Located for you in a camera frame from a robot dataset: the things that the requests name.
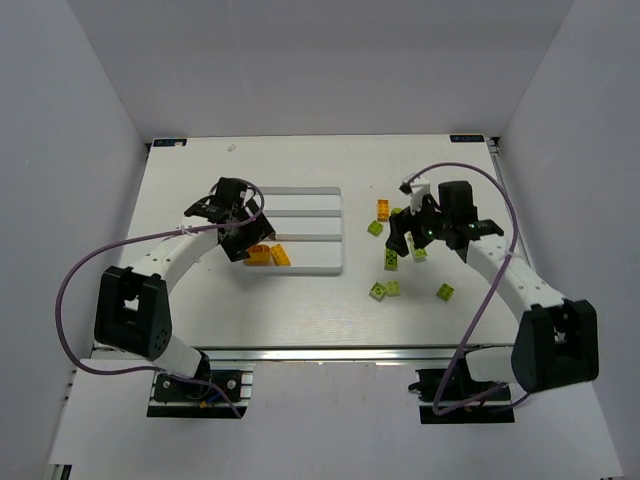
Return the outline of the orange lego brick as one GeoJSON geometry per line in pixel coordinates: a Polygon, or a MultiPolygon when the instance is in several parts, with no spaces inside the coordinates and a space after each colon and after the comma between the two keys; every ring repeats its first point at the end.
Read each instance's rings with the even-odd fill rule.
{"type": "Polygon", "coordinates": [[[390,212],[389,201],[387,199],[378,199],[376,207],[377,220],[379,222],[387,222],[390,217],[390,212]]]}

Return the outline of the orange rounded lego piece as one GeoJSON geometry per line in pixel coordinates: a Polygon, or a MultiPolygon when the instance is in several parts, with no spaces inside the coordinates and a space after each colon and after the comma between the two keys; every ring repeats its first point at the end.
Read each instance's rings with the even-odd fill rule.
{"type": "Polygon", "coordinates": [[[249,266],[266,266],[271,261],[271,248],[266,244],[257,244],[247,250],[249,257],[244,263],[249,266]]]}

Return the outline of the yellow lego brick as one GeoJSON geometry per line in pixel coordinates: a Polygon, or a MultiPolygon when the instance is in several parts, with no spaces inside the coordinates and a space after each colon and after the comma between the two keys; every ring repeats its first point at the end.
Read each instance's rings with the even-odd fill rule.
{"type": "Polygon", "coordinates": [[[271,257],[276,266],[290,266],[291,260],[281,244],[276,244],[271,247],[271,257]]]}

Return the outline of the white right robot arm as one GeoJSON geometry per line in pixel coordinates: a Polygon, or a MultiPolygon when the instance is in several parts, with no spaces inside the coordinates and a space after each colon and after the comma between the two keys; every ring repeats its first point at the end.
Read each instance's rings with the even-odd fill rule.
{"type": "Polygon", "coordinates": [[[599,375],[597,314],[586,300],[572,301],[514,256],[504,231],[479,218],[467,181],[404,184],[410,198],[391,215],[388,248],[401,257],[409,247],[442,241],[494,288],[518,323],[514,343],[464,353],[460,369],[476,383],[516,383],[538,393],[599,375]]]}

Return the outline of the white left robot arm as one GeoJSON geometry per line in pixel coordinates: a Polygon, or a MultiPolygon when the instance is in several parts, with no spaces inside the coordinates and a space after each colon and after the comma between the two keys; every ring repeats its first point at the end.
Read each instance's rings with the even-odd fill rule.
{"type": "Polygon", "coordinates": [[[232,263],[249,258],[249,249],[271,239],[275,230],[262,212],[264,195],[252,183],[220,178],[183,213],[173,235],[163,234],[151,252],[102,275],[94,340],[149,361],[183,378],[203,381],[206,355],[173,333],[170,294],[186,273],[219,247],[232,263]]]}

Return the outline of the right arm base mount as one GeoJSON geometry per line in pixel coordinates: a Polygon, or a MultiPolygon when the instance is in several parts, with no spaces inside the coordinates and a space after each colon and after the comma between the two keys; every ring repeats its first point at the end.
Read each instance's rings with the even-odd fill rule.
{"type": "MultiPolygon", "coordinates": [[[[436,415],[433,412],[433,401],[444,373],[444,369],[417,370],[417,380],[407,387],[410,393],[416,394],[418,397],[422,425],[480,425],[515,422],[515,415],[511,408],[511,392],[508,387],[503,387],[487,398],[472,402],[451,413],[436,415]]],[[[439,407],[444,409],[495,386],[496,383],[493,382],[475,382],[467,373],[455,370],[444,388],[439,407]]]]}

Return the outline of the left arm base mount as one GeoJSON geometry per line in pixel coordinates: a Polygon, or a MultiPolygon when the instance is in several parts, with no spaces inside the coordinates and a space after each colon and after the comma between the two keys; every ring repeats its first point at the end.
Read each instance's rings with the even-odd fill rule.
{"type": "Polygon", "coordinates": [[[156,419],[239,420],[248,409],[253,367],[211,360],[200,367],[197,382],[160,371],[153,378],[146,415],[156,419]]]}

